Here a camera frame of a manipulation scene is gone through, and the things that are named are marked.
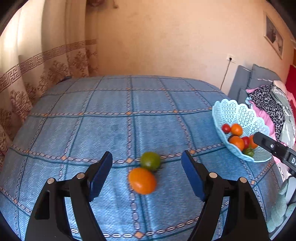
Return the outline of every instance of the orange tomato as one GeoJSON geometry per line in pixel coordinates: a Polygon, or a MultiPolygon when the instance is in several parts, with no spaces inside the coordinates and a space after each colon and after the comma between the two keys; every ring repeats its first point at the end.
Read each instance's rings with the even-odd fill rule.
{"type": "Polygon", "coordinates": [[[156,188],[155,176],[142,167],[131,170],[128,175],[128,181],[131,187],[139,194],[150,194],[156,188]]]}
{"type": "Polygon", "coordinates": [[[241,136],[242,135],[242,127],[239,124],[234,123],[231,126],[231,133],[236,136],[241,136]]]}
{"type": "Polygon", "coordinates": [[[244,150],[244,140],[238,136],[233,136],[229,139],[229,143],[238,147],[241,151],[244,150]]]}
{"type": "Polygon", "coordinates": [[[258,145],[254,142],[254,140],[253,140],[253,136],[254,136],[254,135],[251,135],[251,136],[249,137],[249,139],[250,139],[250,146],[251,146],[253,149],[255,149],[255,148],[258,147],[258,145]]]}

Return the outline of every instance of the blue bedspread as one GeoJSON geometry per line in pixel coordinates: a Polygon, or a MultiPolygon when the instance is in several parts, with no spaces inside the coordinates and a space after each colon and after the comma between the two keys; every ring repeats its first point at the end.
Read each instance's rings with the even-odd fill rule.
{"type": "MultiPolygon", "coordinates": [[[[156,76],[109,76],[70,79],[39,100],[7,152],[0,175],[0,210],[24,240],[35,201],[49,177],[72,178],[105,151],[114,163],[101,194],[92,203],[107,240],[187,240],[203,203],[180,162],[190,150],[195,160],[223,178],[246,177],[262,207],[271,212],[280,172],[274,161],[247,163],[219,139],[211,106],[227,98],[200,80],[156,76]],[[127,181],[146,151],[161,155],[157,190],[138,195],[127,181]]],[[[69,198],[73,236],[80,239],[69,198]]],[[[224,199],[214,239],[223,230],[224,199]]]]}

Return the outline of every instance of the curtain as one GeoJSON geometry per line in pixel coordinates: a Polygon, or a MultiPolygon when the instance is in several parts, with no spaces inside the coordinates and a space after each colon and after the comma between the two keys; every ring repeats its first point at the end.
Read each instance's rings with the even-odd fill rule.
{"type": "Polygon", "coordinates": [[[29,0],[0,36],[0,168],[48,88],[67,76],[97,75],[96,33],[85,23],[86,0],[29,0]]]}

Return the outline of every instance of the metal screw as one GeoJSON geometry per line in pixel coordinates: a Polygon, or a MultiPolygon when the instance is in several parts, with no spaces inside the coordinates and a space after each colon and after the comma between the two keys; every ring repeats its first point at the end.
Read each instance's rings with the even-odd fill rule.
{"type": "Polygon", "coordinates": [[[240,180],[242,183],[246,183],[246,182],[247,182],[247,179],[246,179],[245,177],[241,177],[239,180],[240,180]]]}
{"type": "Polygon", "coordinates": [[[216,178],[218,176],[217,173],[215,173],[215,172],[210,172],[209,175],[211,178],[216,178]]]}
{"type": "Polygon", "coordinates": [[[47,183],[48,184],[52,184],[52,183],[54,183],[54,179],[51,177],[51,178],[49,178],[49,179],[47,179],[47,183]]]}
{"type": "Polygon", "coordinates": [[[81,173],[78,173],[77,176],[76,176],[78,179],[82,179],[85,177],[84,173],[81,172],[81,173]]]}

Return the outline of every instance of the blue gripper pad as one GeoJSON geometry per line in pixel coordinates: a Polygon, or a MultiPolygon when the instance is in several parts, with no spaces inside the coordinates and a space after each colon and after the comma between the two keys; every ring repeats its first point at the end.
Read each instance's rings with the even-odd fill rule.
{"type": "Polygon", "coordinates": [[[203,164],[196,163],[188,151],[184,151],[182,153],[181,164],[194,191],[194,194],[204,202],[206,199],[206,194],[204,192],[204,181],[206,175],[208,174],[207,169],[203,164]],[[201,173],[200,176],[196,169],[198,165],[201,165],[200,167],[202,170],[205,170],[207,173],[201,173]]]}
{"type": "Polygon", "coordinates": [[[98,163],[94,163],[93,170],[98,169],[97,172],[92,172],[90,170],[89,177],[89,202],[93,201],[95,197],[98,197],[102,187],[105,183],[105,180],[109,174],[109,171],[112,167],[113,157],[110,152],[105,152],[102,159],[98,163]]]}

